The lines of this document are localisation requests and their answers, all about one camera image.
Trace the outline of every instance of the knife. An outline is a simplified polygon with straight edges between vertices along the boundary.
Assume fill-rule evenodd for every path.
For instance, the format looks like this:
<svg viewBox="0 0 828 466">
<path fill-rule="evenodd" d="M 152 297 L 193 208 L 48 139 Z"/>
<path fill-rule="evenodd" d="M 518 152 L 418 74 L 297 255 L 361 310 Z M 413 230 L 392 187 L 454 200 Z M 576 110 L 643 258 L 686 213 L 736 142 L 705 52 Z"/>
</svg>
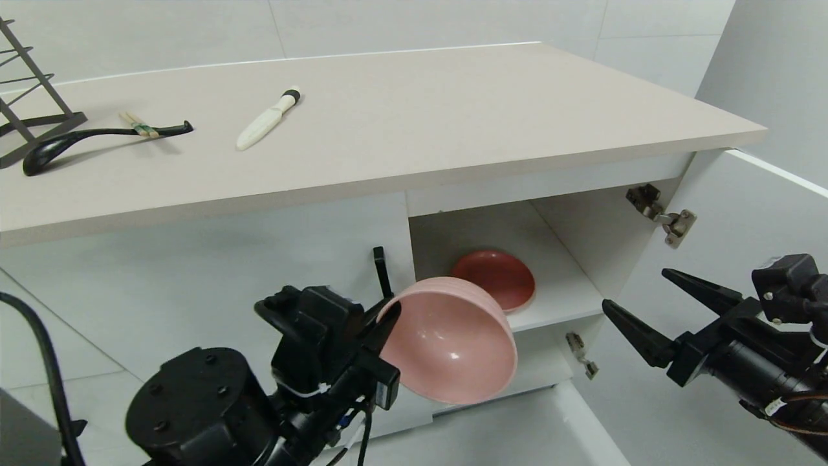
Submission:
<svg viewBox="0 0 828 466">
<path fill-rule="evenodd" d="M 259 139 L 264 138 L 265 134 L 270 133 L 270 130 L 282 121 L 282 115 L 290 107 L 296 105 L 300 97 L 299 86 L 295 85 L 286 90 L 275 105 L 262 112 L 262 114 L 242 131 L 236 140 L 236 149 L 243 151 L 257 143 Z"/>
</svg>

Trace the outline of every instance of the cabinet hinge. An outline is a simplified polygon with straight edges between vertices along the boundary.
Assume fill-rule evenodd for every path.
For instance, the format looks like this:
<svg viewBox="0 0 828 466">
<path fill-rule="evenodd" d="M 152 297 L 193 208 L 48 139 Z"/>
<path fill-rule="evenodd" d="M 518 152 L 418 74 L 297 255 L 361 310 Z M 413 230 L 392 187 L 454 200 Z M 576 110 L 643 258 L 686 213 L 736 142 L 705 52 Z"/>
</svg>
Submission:
<svg viewBox="0 0 828 466">
<path fill-rule="evenodd" d="M 598 374 L 598 364 L 595 364 L 586 358 L 586 345 L 584 344 L 584 339 L 577 333 L 569 332 L 566 334 L 566 342 L 569 343 L 570 350 L 572 351 L 572 354 L 575 355 L 575 359 L 577 359 L 578 362 L 580 362 L 586 369 L 586 376 L 589 377 L 590 380 L 594 379 L 595 375 Z"/>
<path fill-rule="evenodd" d="M 662 192 L 650 183 L 644 186 L 631 187 L 627 190 L 627 200 L 635 206 L 641 215 L 661 225 L 667 233 L 664 242 L 672 249 L 684 240 L 690 227 L 696 223 L 696 214 L 687 209 L 679 213 L 665 213 L 664 207 L 658 203 Z"/>
</svg>

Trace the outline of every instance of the bowl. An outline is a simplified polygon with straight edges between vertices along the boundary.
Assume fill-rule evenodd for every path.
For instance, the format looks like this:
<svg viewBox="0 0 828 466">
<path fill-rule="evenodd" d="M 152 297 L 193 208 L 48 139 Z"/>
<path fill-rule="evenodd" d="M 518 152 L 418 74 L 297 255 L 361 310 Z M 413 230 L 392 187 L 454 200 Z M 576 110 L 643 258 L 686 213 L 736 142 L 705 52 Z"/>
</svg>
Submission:
<svg viewBox="0 0 828 466">
<path fill-rule="evenodd" d="M 468 280 L 491 294 L 505 313 L 526 308 L 535 297 L 535 278 L 517 257 L 499 250 L 464 255 L 451 275 Z"/>
<path fill-rule="evenodd" d="M 420 396 L 468 405 L 502 391 L 518 368 L 512 330 L 497 301 L 454 277 L 415 283 L 396 302 L 400 318 L 381 357 L 399 368 L 400 381 Z"/>
</svg>

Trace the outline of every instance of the dish rack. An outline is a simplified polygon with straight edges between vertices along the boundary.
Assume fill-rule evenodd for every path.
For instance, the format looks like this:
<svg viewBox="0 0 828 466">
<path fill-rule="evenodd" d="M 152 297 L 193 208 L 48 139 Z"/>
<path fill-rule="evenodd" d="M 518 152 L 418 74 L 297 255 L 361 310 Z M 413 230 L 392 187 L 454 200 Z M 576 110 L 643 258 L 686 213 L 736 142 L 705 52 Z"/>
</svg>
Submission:
<svg viewBox="0 0 828 466">
<path fill-rule="evenodd" d="M 29 51 L 31 51 L 33 47 L 23 46 L 14 36 L 12 30 L 8 26 L 13 22 L 13 19 L 3 19 L 0 17 L 0 32 L 6 37 L 6 40 L 12 46 L 10 49 L 0 50 L 0 68 L 19 58 L 23 60 L 29 68 L 31 75 L 13 78 L 10 80 L 0 78 L 0 85 L 29 80 L 35 80 L 37 82 L 32 87 L 24 90 L 8 102 L 0 96 L 0 114 L 2 114 L 2 116 L 7 120 L 5 124 L 0 126 L 0 138 L 16 130 L 23 137 L 23 139 L 26 140 L 22 146 L 13 149 L 10 153 L 0 156 L 0 169 L 11 167 L 11 165 L 23 159 L 27 153 L 29 153 L 37 144 L 45 139 L 70 131 L 86 121 L 86 115 L 84 115 L 83 112 L 73 112 L 69 108 L 69 105 L 67 105 L 66 102 L 60 98 L 60 95 L 58 95 L 55 88 L 49 83 L 49 80 L 53 78 L 55 74 L 44 74 L 40 68 L 37 67 L 34 60 L 29 56 Z M 7 54 L 12 54 L 12 56 L 3 59 Z M 49 96 L 55 101 L 62 113 L 27 119 L 18 118 L 12 111 L 12 104 L 19 101 L 23 97 L 26 97 L 33 90 L 39 87 L 42 87 L 47 93 L 49 93 Z M 55 126 L 44 133 L 38 134 L 37 136 L 29 130 L 29 128 L 47 124 L 54 124 Z"/>
</svg>

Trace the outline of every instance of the red bowl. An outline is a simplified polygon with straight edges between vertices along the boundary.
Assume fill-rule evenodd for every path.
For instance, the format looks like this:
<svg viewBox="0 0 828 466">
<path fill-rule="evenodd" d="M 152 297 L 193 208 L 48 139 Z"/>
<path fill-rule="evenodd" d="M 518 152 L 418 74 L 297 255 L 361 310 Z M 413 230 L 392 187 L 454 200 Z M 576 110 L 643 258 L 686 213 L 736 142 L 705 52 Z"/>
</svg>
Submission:
<svg viewBox="0 0 828 466">
<path fill-rule="evenodd" d="M 451 269 L 451 275 L 486 290 L 505 313 L 527 307 L 535 297 L 531 270 L 517 257 L 499 250 L 464 255 Z"/>
</svg>

